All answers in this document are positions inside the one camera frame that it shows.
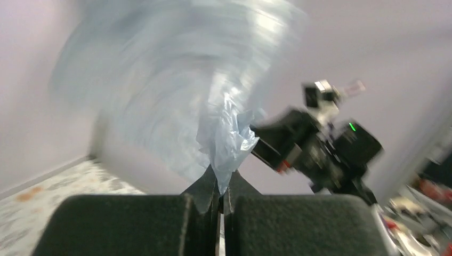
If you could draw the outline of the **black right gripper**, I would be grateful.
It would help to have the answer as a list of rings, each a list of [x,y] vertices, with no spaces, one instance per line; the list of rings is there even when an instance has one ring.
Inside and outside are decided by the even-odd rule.
[[[290,169],[304,174],[311,189],[339,189],[339,173],[330,154],[324,152],[320,124],[307,111],[290,107],[277,117],[250,126],[258,142],[252,155],[279,174]]]

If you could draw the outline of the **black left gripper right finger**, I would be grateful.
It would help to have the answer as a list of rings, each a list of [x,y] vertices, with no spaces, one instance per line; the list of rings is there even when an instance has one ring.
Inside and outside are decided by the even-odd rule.
[[[226,255],[399,255],[378,209],[351,195],[262,195],[239,172],[223,196]]]

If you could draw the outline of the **light blue plastic trash bag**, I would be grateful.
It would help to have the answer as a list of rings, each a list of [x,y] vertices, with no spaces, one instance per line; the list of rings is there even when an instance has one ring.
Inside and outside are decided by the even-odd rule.
[[[50,91],[224,194],[306,22],[294,1],[89,1]]]

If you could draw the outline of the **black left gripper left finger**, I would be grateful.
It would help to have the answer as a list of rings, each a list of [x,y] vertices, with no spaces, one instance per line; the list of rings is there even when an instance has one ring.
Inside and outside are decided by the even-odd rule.
[[[76,195],[54,211],[33,255],[218,255],[215,174],[179,195]]]

